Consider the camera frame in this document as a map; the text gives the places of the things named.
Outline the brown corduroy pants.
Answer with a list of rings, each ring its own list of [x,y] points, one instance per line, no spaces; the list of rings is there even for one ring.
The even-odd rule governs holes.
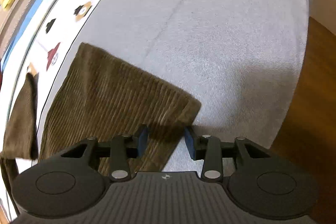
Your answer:
[[[90,44],[81,43],[36,140],[37,84],[31,74],[6,126],[1,173],[6,186],[18,175],[16,159],[44,160],[80,140],[109,141],[149,128],[145,154],[130,161],[132,172],[163,170],[193,123],[201,103],[189,93]]]

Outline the grey patterned bed sheet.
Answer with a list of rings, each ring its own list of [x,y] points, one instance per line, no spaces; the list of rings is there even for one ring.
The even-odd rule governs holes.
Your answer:
[[[163,170],[131,171],[124,182],[109,179],[107,158],[94,170],[60,157],[72,145],[44,160],[17,158],[11,186],[1,179],[11,223],[311,223],[312,178],[269,150],[302,69],[308,17],[309,0],[43,0],[2,70],[2,141],[27,74],[37,84],[42,141],[86,43],[197,99],[189,126],[198,136],[242,136],[271,157],[237,169],[223,159],[226,179],[202,181],[186,126]]]

